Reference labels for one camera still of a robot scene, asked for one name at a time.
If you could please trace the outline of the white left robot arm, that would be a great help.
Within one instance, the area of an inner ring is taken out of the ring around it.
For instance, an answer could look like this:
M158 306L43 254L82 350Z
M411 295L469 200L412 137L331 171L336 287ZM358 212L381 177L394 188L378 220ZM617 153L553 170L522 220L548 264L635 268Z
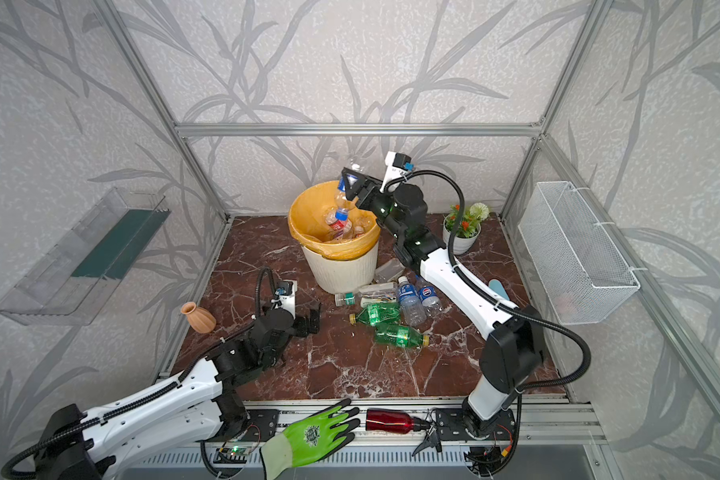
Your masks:
M33 477L110 479L176 446L238 436L251 423L238 388L272 369L292 339L318 333L320 314L275 304L166 380L88 410L58 409L31 455Z

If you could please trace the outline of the green black work glove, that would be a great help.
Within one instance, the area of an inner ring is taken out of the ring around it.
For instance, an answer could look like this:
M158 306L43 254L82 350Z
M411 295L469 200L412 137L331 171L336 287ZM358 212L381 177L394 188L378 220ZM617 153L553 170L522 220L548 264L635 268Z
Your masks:
M355 439L359 409L345 398L287 426L261 448L264 478L277 479L288 469L311 465L341 450Z

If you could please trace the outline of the green plastic soda bottle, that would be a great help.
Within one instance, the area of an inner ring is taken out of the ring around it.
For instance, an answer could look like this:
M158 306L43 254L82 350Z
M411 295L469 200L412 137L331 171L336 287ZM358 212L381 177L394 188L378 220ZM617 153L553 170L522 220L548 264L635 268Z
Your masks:
M394 302L371 303L360 313L349 315L351 325L363 324L377 327L385 324L399 324L400 321L399 305Z

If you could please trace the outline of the clear bottle green label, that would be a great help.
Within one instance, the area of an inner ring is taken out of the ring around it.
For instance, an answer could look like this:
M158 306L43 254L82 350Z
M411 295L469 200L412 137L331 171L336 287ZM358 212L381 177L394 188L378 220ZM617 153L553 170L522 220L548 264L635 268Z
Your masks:
M370 284L360 287L357 291L337 293L334 296L334 301L337 307L365 307L372 303L396 302L397 287L393 282Z

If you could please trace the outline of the green circuit board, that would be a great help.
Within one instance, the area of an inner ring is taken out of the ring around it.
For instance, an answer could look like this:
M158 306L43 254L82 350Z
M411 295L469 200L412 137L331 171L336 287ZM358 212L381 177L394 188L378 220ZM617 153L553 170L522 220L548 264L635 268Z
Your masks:
M245 464L250 455L250 448L247 446L222 445L215 451L213 459L217 464Z

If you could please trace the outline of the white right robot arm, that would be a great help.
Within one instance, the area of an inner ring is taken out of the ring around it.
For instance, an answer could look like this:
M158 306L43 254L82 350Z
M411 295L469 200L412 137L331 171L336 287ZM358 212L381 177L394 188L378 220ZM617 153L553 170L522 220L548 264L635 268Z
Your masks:
M404 183L385 191L381 180L349 168L341 178L346 197L373 213L396 239L393 251L400 262L448 297L484 337L482 377L464 400L463 423L471 436L486 437L545 360L541 327L520 316L534 309L519 310L448 253L442 238L426 225L428 207L418 186Z

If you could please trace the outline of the aluminium frame crossbar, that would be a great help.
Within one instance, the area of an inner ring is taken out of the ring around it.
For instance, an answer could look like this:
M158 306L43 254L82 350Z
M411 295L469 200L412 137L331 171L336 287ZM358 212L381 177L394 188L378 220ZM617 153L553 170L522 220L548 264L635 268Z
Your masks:
M363 124L363 123L180 123L182 137L453 136L533 137L534 123Z

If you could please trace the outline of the small terracotta vase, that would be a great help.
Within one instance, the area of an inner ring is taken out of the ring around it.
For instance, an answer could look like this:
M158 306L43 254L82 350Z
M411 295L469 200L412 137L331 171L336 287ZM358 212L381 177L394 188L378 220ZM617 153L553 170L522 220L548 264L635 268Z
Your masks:
M217 325L215 317L207 309L200 307L195 302L183 304L180 311L186 317L190 327L197 333L208 334Z

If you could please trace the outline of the blue label bottle white cap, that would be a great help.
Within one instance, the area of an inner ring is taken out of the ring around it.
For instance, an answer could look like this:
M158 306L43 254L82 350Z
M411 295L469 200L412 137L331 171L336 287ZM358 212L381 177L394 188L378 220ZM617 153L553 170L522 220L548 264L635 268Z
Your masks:
M406 276L398 278L398 303L404 321L409 326L419 326L427 320L427 314L422 305L415 286Z

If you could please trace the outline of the red metallic bottle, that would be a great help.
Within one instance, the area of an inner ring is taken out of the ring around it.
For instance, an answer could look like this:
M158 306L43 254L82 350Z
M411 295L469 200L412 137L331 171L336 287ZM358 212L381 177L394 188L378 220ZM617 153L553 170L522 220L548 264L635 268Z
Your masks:
M412 432L426 431L430 427L430 421L402 411L368 409L366 412L366 431L382 431L405 435Z

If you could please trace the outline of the clear acrylic wall shelf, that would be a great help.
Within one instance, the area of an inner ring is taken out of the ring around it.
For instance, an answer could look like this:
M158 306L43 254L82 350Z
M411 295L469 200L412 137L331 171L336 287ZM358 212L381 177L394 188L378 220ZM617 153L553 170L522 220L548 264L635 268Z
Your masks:
M170 215L166 196L113 187L0 299L21 325L87 326Z

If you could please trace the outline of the clear bottle white cap green band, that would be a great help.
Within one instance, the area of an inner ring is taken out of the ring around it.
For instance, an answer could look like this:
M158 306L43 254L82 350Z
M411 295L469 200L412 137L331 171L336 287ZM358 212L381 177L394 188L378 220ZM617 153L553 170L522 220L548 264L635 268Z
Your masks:
M377 284L395 282L403 275L405 269L406 267L397 258L393 258L375 270L374 282Z

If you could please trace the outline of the white ribbed waste bin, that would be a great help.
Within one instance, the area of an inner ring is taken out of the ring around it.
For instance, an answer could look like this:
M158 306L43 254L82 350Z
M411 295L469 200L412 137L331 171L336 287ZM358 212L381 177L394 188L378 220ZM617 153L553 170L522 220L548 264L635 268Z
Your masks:
M374 280L379 243L354 260L330 260L303 247L303 253L318 286L332 294L348 293Z

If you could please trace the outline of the white pot with flowers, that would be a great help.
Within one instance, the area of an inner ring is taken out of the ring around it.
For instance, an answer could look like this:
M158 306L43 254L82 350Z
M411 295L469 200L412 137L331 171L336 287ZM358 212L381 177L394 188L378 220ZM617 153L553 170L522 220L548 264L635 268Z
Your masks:
M445 243L449 242L452 233L456 233L453 245L455 255L462 255L469 251L481 232L481 224L491 213L490 207L486 204L474 203L463 212L462 220L457 222L456 217L460 211L461 208L458 204L452 205L443 221L443 241Z

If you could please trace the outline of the Pepsi blue label bottle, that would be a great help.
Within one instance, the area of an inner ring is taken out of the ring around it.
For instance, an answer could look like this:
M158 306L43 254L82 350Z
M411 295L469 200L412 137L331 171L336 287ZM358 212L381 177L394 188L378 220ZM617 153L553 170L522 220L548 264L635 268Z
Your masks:
M419 300L430 317L437 316L442 311L442 302L435 287L423 277L416 278L416 289Z

